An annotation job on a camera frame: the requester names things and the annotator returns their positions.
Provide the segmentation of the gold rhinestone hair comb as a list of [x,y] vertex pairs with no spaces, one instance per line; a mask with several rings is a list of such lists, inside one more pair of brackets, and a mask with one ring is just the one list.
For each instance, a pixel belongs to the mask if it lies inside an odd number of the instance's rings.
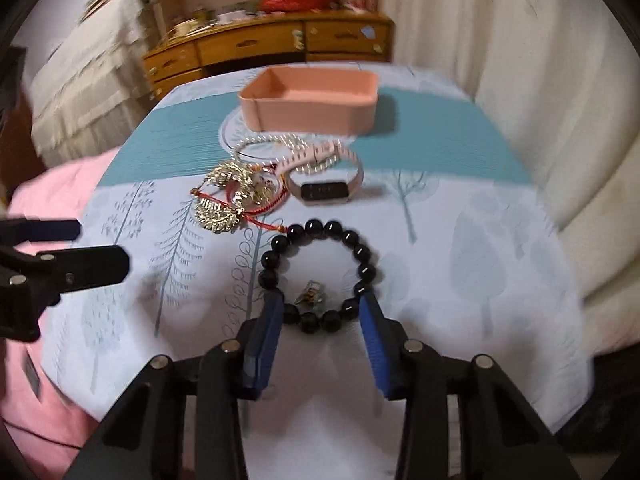
[[216,165],[206,174],[203,185],[228,192],[228,202],[245,210],[268,206],[280,190],[280,184],[268,171],[237,160]]

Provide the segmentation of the pink smart band watch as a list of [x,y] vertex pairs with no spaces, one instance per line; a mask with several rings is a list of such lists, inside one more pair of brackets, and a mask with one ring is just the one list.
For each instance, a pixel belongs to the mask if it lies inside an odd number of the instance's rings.
[[[350,178],[325,177],[311,179],[303,183],[294,180],[292,173],[303,166],[324,165],[330,158],[338,162],[349,162],[355,169]],[[360,189],[363,168],[359,157],[338,141],[323,141],[306,146],[282,158],[276,166],[276,175],[284,184],[288,194],[307,205],[325,203],[345,203]]]

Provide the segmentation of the small gold brooch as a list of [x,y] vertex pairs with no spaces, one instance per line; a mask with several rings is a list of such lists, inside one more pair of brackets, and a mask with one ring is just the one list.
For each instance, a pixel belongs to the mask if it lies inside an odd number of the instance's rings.
[[295,299],[295,304],[296,306],[311,309],[323,304],[324,298],[326,298],[324,285],[320,282],[310,280],[304,287],[304,290]]

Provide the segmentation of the tree print tablecloth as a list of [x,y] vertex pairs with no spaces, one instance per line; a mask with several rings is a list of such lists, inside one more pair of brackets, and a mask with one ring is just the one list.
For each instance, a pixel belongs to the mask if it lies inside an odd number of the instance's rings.
[[[522,164],[461,90],[427,70],[328,64],[378,75],[375,128],[346,139],[362,160],[346,204],[289,198],[272,224],[337,220],[374,255],[383,312],[443,356],[490,354],[552,430],[585,402],[580,299],[553,221]],[[47,322],[41,365],[85,412],[102,418],[157,354],[200,356],[262,308],[257,274],[274,233],[249,224],[212,234],[191,188],[251,132],[238,92],[259,70],[172,90],[108,167],[78,246],[126,248],[119,286],[65,296]],[[283,261],[294,301],[310,280],[326,307],[350,296],[357,265],[320,240]],[[267,390],[242,406],[251,479],[393,479],[404,404],[375,387],[358,323],[334,335],[282,330]]]

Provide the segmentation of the white lace cloth cover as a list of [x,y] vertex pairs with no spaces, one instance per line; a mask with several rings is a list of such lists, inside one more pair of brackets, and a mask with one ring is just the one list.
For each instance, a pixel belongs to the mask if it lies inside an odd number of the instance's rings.
[[32,144],[48,167],[122,145],[151,110],[145,0],[111,0],[77,25],[30,87]]

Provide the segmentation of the pink cardboard tray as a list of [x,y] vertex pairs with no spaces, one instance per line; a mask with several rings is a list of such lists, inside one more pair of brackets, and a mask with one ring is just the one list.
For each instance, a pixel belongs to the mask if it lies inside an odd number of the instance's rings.
[[374,126],[378,75],[344,68],[271,66],[239,92],[247,128],[360,136]]

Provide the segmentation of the wooden desk with drawers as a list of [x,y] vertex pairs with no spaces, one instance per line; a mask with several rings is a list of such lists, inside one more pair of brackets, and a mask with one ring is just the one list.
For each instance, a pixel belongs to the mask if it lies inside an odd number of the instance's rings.
[[395,23],[382,13],[273,13],[171,39],[142,63],[154,99],[202,78],[303,62],[389,63]]

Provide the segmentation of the cream patterned curtain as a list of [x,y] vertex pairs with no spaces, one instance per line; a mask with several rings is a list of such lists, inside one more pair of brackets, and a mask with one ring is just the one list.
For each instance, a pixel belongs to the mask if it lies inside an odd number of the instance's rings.
[[605,0],[378,0],[394,59],[455,82],[541,190],[594,354],[639,340],[639,53]]

